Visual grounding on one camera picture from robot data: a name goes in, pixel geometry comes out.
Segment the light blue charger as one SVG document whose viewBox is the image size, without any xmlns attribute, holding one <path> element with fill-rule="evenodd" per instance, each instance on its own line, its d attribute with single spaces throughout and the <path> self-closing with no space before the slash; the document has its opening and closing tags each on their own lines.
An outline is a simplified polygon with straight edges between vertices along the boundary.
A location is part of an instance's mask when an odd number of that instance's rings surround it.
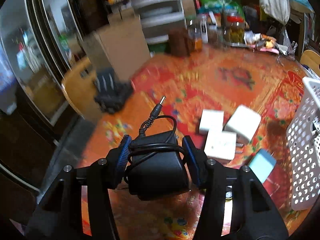
<svg viewBox="0 0 320 240">
<path fill-rule="evenodd" d="M 277 161 L 265 149 L 261 148 L 251 159 L 248 166 L 263 184 L 273 171 Z"/>
</svg>

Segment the white cube charger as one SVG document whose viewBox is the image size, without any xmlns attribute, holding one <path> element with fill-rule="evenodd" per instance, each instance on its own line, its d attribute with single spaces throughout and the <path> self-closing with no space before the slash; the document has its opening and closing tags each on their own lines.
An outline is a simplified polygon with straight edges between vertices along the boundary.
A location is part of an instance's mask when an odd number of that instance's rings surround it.
<svg viewBox="0 0 320 240">
<path fill-rule="evenodd" d="M 220 163 L 229 163 L 235 157 L 236 134 L 227 131 L 209 130 L 204 152 L 208 158 Z"/>
</svg>

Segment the white charger block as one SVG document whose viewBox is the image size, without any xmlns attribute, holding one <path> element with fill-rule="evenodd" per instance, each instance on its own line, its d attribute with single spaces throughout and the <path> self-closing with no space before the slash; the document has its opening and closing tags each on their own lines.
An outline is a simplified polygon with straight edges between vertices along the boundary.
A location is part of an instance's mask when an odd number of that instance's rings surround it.
<svg viewBox="0 0 320 240">
<path fill-rule="evenodd" d="M 235 133 L 237 142 L 247 145 L 255 135 L 260 122 L 260 114 L 245 105 L 240 105 L 225 124 L 224 131 Z"/>
</svg>

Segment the white perforated plastic basket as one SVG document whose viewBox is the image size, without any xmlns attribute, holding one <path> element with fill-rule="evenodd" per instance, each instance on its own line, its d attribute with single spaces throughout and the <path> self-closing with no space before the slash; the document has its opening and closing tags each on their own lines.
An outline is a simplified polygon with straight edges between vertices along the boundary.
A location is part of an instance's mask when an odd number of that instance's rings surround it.
<svg viewBox="0 0 320 240">
<path fill-rule="evenodd" d="M 319 80 L 303 78 L 304 95 L 286 130 L 292 164 L 293 210 L 305 210 L 319 197 Z"/>
</svg>

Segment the black power adapter with cable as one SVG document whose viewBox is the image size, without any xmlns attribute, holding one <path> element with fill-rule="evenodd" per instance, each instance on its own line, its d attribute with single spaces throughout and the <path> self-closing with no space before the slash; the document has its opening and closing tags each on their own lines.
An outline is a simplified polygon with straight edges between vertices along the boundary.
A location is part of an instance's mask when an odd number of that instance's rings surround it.
<svg viewBox="0 0 320 240">
<path fill-rule="evenodd" d="M 181 154 L 184 150 L 176 137 L 177 121 L 173 116 L 160 115 L 165 96 L 150 112 L 139 129 L 138 136 L 129 146 L 130 165 L 124 179 L 129 193 L 142 201 L 174 196 L 190 190 L 189 178 Z M 170 119 L 172 129 L 146 135 L 155 120 Z"/>
</svg>

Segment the black phone holder clamp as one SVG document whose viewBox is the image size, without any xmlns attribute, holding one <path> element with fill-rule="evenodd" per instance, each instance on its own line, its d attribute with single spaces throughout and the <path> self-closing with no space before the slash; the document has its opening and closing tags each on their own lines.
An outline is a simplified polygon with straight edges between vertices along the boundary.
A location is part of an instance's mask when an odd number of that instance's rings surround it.
<svg viewBox="0 0 320 240">
<path fill-rule="evenodd" d="M 119 81 L 112 67 L 98 71 L 93 83 L 97 90 L 94 100 L 108 114 L 120 111 L 133 93 L 132 83 Z"/>
</svg>

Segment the wooden chair left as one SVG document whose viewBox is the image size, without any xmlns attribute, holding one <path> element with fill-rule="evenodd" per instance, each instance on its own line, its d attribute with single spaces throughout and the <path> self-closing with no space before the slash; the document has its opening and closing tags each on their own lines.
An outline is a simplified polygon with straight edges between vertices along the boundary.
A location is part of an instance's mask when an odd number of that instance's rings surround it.
<svg viewBox="0 0 320 240">
<path fill-rule="evenodd" d="M 62 92 L 71 107 L 85 120 L 96 123 L 103 113 L 94 98 L 95 68 L 87 56 L 76 62 L 62 80 Z"/>
</svg>

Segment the wooden chair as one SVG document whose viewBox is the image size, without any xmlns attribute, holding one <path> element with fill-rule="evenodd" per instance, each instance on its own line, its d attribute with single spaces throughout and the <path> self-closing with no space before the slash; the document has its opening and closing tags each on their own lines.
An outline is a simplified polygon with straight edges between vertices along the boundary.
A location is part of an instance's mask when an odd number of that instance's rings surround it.
<svg viewBox="0 0 320 240">
<path fill-rule="evenodd" d="M 318 76 L 320 75 L 319 65 L 320 65 L 320 55 L 313 50 L 305 50 L 300 58 L 300 63 L 307 65 L 311 70 L 313 70 Z"/>
<path fill-rule="evenodd" d="M 95 68 L 87 56 L 76 62 L 62 80 L 62 92 L 71 107 L 85 120 L 96 123 L 103 113 L 94 98 Z"/>
</svg>

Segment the red floral tablecloth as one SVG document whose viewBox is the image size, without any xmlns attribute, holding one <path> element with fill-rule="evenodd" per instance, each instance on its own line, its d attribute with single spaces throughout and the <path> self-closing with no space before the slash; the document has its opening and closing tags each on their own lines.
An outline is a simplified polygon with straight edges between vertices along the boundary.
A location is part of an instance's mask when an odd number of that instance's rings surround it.
<svg viewBox="0 0 320 240">
<path fill-rule="evenodd" d="M 196 147 L 206 137 L 198 132 L 204 109 L 224 111 L 223 124 L 239 105 L 261 115 L 253 139 L 227 165 L 239 168 L 261 149 L 277 160 L 264 187 L 291 235 L 310 209 L 293 211 L 292 164 L 286 129 L 303 96 L 303 67 L 296 61 L 247 49 L 203 47 L 189 57 L 155 55 L 132 79 L 135 94 L 115 115 L 104 114 L 89 139 L 80 167 L 105 157 L 125 134 L 135 138 L 140 124 L 164 95 L 163 114 L 177 119 L 178 141 L 189 135 Z M 142 202 L 129 194 L 124 181 L 109 191 L 120 239 L 192 239 L 204 195 L 196 187 L 176 197 Z"/>
</svg>

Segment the wooden chair right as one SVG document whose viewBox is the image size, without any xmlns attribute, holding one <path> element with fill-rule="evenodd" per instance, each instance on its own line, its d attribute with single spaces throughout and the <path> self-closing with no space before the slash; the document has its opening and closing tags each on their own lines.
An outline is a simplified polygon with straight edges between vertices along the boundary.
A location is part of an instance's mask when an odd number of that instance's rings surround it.
<svg viewBox="0 0 320 240">
<path fill-rule="evenodd" d="M 320 65 L 320 55 L 313 50 L 305 50 L 300 58 L 300 63 L 307 65 L 311 70 L 313 70 L 318 76 L 320 75 L 319 65 Z"/>
</svg>

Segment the cardboard box on table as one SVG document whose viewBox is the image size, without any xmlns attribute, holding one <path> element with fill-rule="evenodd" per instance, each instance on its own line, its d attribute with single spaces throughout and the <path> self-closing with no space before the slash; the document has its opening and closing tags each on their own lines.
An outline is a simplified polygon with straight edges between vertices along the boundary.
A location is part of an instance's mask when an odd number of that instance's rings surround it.
<svg viewBox="0 0 320 240">
<path fill-rule="evenodd" d="M 121 81 L 127 81 L 150 58 L 138 16 L 115 21 L 91 32 L 82 47 L 97 70 L 112 67 Z"/>
</svg>

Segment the orange lidded jar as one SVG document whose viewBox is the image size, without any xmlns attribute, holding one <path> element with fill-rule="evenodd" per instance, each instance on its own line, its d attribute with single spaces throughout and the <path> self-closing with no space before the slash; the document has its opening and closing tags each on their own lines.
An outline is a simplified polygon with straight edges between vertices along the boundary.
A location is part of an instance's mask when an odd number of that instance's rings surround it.
<svg viewBox="0 0 320 240">
<path fill-rule="evenodd" d="M 202 37 L 199 28 L 189 29 L 189 37 L 193 45 L 193 51 L 202 50 Z"/>
</svg>

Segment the clear glass jar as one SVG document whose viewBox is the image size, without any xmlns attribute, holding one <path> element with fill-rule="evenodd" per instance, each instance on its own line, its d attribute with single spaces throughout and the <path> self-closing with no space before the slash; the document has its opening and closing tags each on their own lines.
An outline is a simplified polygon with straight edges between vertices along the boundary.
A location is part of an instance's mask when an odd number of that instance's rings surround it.
<svg viewBox="0 0 320 240">
<path fill-rule="evenodd" d="M 217 44 L 217 27 L 216 25 L 208 26 L 208 43 Z"/>
</svg>

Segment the red lid pickle jar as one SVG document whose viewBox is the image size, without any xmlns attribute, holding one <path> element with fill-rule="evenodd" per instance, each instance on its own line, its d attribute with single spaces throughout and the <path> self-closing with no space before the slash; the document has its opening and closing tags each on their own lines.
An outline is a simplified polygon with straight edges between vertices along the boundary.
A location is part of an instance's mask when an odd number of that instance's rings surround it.
<svg viewBox="0 0 320 240">
<path fill-rule="evenodd" d="M 224 39 L 229 43 L 244 43 L 246 22 L 236 12 L 227 12 L 223 16 Z"/>
</svg>

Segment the brown ceramic jar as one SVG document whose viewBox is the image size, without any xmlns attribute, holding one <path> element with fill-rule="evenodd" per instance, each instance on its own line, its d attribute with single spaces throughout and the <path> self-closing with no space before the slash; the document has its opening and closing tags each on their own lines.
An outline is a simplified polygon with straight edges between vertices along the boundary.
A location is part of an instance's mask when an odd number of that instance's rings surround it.
<svg viewBox="0 0 320 240">
<path fill-rule="evenodd" d="M 194 51 L 194 40 L 187 29 L 173 29 L 168 33 L 170 53 L 176 57 L 190 56 Z"/>
</svg>

